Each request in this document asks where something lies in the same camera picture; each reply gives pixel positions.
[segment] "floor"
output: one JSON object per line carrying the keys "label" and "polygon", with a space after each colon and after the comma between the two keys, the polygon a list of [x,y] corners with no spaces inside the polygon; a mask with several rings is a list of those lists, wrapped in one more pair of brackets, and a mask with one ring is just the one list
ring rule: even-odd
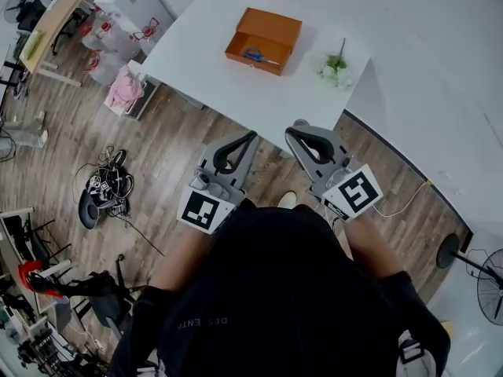
{"label": "floor", "polygon": [[[72,185],[75,172],[85,163],[96,163],[109,145],[125,148],[129,153],[127,169],[135,177],[131,221],[166,252],[183,228],[175,221],[181,188],[191,178],[205,146],[241,127],[211,109],[196,110],[166,86],[152,99],[141,121],[120,119],[101,107],[107,88],[82,72],[87,57],[88,52],[75,38],[52,58],[61,66],[58,71],[83,81],[81,88],[36,75],[27,99],[6,98],[4,109],[9,121],[16,115],[27,123],[45,110],[50,137],[44,149],[20,148],[14,160],[0,164],[0,210],[33,206],[36,223],[56,218],[52,232],[61,246],[72,243],[68,256],[77,265],[77,276],[104,269],[113,274],[117,255],[125,254],[127,284],[144,284],[160,260],[159,254],[119,220],[107,219],[98,230],[85,230],[79,223],[73,196],[79,198],[93,167],[84,168]],[[420,176],[348,116],[342,116],[336,130],[356,157],[373,169],[386,195],[378,203],[381,212],[390,214],[403,208],[422,184]],[[245,188],[259,206],[275,205],[293,189],[299,202],[324,214],[323,207],[317,206],[307,192],[309,184],[293,159],[281,158],[278,148],[262,141]],[[429,186],[422,188],[401,214],[382,218],[373,211],[372,216],[427,301],[446,275],[435,267],[437,247],[452,232],[462,241],[468,232],[464,223]],[[339,222],[336,233],[344,243]],[[116,346],[110,330],[91,313],[84,324],[105,348],[105,357],[110,358]],[[79,344],[86,339],[90,342],[75,326],[67,328],[65,334]]]}

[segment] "scissors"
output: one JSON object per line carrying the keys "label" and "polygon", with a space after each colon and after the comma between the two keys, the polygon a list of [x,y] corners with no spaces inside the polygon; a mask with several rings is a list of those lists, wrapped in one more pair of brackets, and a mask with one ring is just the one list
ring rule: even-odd
{"label": "scissors", "polygon": [[244,52],[244,57],[247,57],[248,59],[253,59],[258,62],[265,61],[267,63],[276,64],[277,66],[280,65],[277,61],[274,61],[274,60],[271,60],[271,59],[264,57],[260,53],[260,50],[258,50],[256,48],[246,49]]}

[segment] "box lid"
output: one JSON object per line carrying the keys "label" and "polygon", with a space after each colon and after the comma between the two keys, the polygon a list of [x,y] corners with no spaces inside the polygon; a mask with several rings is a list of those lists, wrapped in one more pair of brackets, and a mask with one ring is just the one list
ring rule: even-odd
{"label": "box lid", "polygon": [[302,21],[248,7],[236,31],[294,46],[301,26]]}

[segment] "black baseboard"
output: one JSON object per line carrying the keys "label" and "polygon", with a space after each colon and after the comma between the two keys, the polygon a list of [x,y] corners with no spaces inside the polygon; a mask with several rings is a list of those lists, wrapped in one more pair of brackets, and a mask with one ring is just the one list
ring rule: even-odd
{"label": "black baseboard", "polygon": [[[354,120],[356,123],[358,123],[360,126],[362,126],[364,129],[366,129],[369,133],[371,133],[375,138],[377,138],[379,141],[381,141],[384,145],[386,145],[390,150],[392,150],[397,156],[399,156],[407,165],[409,165],[414,171],[421,176],[421,178],[424,181],[429,180],[423,172],[421,172],[412,162],[410,162],[406,156],[404,156],[398,149],[396,149],[393,145],[391,145],[385,138],[383,138],[379,133],[377,133],[374,129],[371,127],[367,126],[364,122],[362,122],[358,117],[350,113],[347,109],[344,109],[344,114],[347,115],[347,117],[351,118]],[[446,203],[449,208],[461,219],[461,221],[464,224],[464,227],[468,229],[468,234],[466,235],[466,238],[464,239],[463,245],[461,246],[461,251],[463,253],[466,252],[468,249],[468,246],[470,245],[470,242],[472,241],[473,237],[473,232],[472,230],[466,225],[466,222],[464,219],[459,215],[459,212],[456,211],[456,208],[452,206],[452,204],[449,202],[449,200],[436,188],[435,185],[430,186],[435,192],[439,195],[440,198],[442,198],[443,202]]]}

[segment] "orange box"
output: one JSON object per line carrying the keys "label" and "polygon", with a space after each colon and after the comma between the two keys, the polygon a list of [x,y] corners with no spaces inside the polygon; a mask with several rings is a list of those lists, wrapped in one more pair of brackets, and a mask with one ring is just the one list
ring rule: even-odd
{"label": "orange box", "polygon": [[[247,8],[226,49],[229,59],[281,75],[299,37],[302,21],[287,16]],[[244,57],[247,49],[258,49],[265,58],[279,63]]]}

